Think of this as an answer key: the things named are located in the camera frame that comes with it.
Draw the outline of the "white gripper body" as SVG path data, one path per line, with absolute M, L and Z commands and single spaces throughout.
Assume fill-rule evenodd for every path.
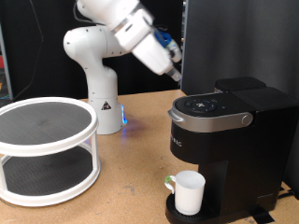
M 149 33 L 139 42 L 132 50 L 132 53 L 157 75 L 165 74 L 173 68 L 169 53 L 152 33 Z

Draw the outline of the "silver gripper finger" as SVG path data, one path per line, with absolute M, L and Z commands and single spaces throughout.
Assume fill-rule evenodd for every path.
M 181 73 L 177 70 L 176 67 L 172 67 L 168 72 L 166 72 L 166 74 L 173 78 L 176 82 L 179 82 L 182 78 Z

